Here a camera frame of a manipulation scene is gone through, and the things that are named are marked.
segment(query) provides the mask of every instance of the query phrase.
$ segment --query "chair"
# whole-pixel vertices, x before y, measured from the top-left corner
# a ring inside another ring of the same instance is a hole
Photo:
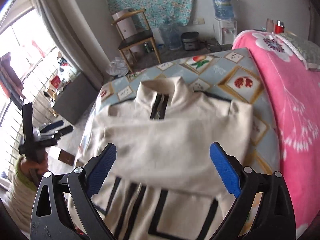
[[[156,42],[155,42],[155,39],[153,37],[153,33],[150,29],[150,26],[149,26],[149,23],[148,23],[148,20],[146,18],[146,15],[144,14],[144,12],[146,11],[145,8],[143,9],[140,9],[140,10],[135,10],[135,11],[131,11],[131,12],[127,12],[125,13],[124,15],[122,15],[119,19],[115,20],[111,25],[115,25],[121,38],[122,38],[122,42],[120,43],[119,47],[118,47],[118,50],[121,54],[121,56],[124,58],[124,61],[126,62],[128,68],[130,69],[130,71],[133,73],[133,70],[132,70],[132,67],[130,66],[130,63],[128,62],[126,56],[124,55],[124,50],[128,50],[129,53],[131,54],[131,56],[133,57],[133,59],[135,60],[135,62],[137,62],[135,56],[133,55],[132,51],[130,50],[131,47],[135,46],[135,45],[139,45],[141,43],[144,43],[144,42],[147,42],[147,41],[151,41],[152,43],[152,46],[153,46],[153,49],[155,50],[155,53],[156,53],[156,57],[158,59],[158,62],[159,64],[161,63],[161,60],[160,60],[160,55],[159,55],[159,51],[157,49],[157,46],[156,46]],[[118,26],[118,22],[121,22],[122,20],[124,19],[127,19],[129,17],[132,17],[136,14],[139,14],[139,13],[142,13],[142,16],[143,16],[143,19],[147,25],[147,30],[146,31],[143,31],[143,32],[139,32],[135,35],[132,35],[128,38],[124,38],[124,36],[122,35],[122,32]]]

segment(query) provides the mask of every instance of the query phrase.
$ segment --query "metal screw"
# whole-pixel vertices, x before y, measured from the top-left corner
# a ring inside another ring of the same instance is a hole
[[[246,173],[251,173],[252,172],[252,169],[250,167],[244,167],[244,172]]]
[[[282,177],[282,174],[281,174],[281,172],[276,171],[276,172],[275,172],[275,176],[278,177],[278,178],[281,178],[281,177]]]
[[[45,178],[48,178],[48,177],[50,177],[51,176],[51,172],[50,171],[47,171],[45,174],[44,174],[44,177]]]
[[[74,171],[75,171],[75,173],[81,173],[83,171],[83,168],[82,167],[76,167]]]

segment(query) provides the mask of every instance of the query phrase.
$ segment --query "chair backrest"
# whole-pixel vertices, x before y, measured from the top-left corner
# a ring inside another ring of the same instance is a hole
[[[135,10],[135,11],[127,12],[127,13],[125,13],[124,15],[122,15],[119,19],[116,19],[113,23],[111,23],[111,25],[115,25],[115,26],[116,26],[116,28],[117,28],[117,30],[118,30],[121,38],[124,40],[124,37],[123,37],[123,35],[122,35],[122,32],[121,32],[121,30],[120,30],[120,28],[119,28],[119,26],[118,26],[118,22],[121,22],[122,20],[127,19],[127,18],[130,18],[130,17],[132,17],[132,16],[134,16],[134,15],[136,15],[136,14],[142,13],[142,17],[143,17],[143,19],[144,19],[144,22],[145,22],[146,25],[147,25],[147,29],[150,30],[150,25],[149,25],[149,23],[148,23],[148,20],[147,20],[147,18],[146,18],[146,15],[144,14],[145,11],[146,11],[146,9],[143,8],[143,9],[140,9],[140,10]]]

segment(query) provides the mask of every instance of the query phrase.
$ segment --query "wall socket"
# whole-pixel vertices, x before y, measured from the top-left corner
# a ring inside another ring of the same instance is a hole
[[[204,24],[204,18],[197,18],[192,21],[193,25],[202,25]]]

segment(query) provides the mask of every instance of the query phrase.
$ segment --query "blue rubber pad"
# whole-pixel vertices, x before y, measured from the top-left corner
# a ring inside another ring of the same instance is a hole
[[[239,176],[232,168],[227,159],[227,154],[222,150],[219,143],[215,142],[210,145],[210,158],[227,191],[238,198],[241,193]]]
[[[113,144],[100,154],[101,159],[87,178],[87,195],[89,198],[92,198],[93,195],[99,193],[103,182],[116,160],[116,155],[116,147]]]

